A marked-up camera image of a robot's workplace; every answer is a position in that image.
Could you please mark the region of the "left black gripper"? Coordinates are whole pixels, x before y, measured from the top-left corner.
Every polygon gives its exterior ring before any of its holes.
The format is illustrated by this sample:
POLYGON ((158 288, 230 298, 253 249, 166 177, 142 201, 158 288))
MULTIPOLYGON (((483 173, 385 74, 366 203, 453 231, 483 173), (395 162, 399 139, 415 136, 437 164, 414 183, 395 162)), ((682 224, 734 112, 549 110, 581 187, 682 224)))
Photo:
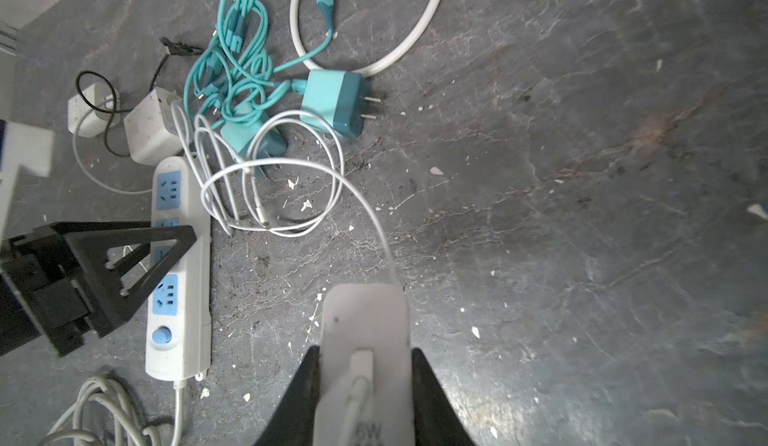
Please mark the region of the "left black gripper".
POLYGON ((66 356, 85 344, 88 326, 107 335, 140 309, 192 246, 191 225, 147 221, 56 222, 56 234, 22 235, 1 244, 1 353, 38 337, 66 356), (122 278, 152 245, 171 249, 123 292, 122 278))

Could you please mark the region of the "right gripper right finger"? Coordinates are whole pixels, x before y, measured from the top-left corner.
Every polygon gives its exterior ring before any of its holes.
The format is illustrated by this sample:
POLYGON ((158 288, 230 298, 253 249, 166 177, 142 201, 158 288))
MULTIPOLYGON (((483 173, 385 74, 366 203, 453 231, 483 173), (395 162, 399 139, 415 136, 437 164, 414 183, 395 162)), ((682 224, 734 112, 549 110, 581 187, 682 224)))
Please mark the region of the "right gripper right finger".
POLYGON ((421 349, 411 362, 415 444, 475 446, 421 349))

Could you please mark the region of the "white charger adapter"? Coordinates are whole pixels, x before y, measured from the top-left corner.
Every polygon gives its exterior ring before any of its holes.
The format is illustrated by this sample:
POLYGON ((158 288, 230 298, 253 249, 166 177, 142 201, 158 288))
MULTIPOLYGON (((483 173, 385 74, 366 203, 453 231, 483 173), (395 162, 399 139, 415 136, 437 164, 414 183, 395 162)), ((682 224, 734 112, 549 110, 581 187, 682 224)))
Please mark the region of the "white charger adapter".
POLYGON ((326 295, 314 445, 413 445, 409 308, 402 288, 341 284, 326 295))

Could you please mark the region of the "white blue power strip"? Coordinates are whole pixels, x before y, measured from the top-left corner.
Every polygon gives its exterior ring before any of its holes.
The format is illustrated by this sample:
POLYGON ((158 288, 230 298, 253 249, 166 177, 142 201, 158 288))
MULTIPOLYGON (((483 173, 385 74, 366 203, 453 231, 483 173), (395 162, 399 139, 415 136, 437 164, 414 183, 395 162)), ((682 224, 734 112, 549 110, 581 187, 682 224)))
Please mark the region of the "white blue power strip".
POLYGON ((153 178, 151 222, 155 227, 191 226, 197 240, 148 299, 147 374, 180 384, 202 380, 211 366, 211 216, 201 186, 182 156, 168 157, 153 178))

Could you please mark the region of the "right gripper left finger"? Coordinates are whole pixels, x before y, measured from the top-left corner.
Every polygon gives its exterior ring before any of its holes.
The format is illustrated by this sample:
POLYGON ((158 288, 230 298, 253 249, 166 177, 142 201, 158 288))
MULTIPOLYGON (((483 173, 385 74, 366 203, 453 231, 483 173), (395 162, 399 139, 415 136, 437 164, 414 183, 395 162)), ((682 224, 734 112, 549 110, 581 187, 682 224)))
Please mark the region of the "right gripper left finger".
POLYGON ((320 375, 320 347, 313 345, 306 351, 275 412, 255 442, 256 446, 313 443, 320 375))

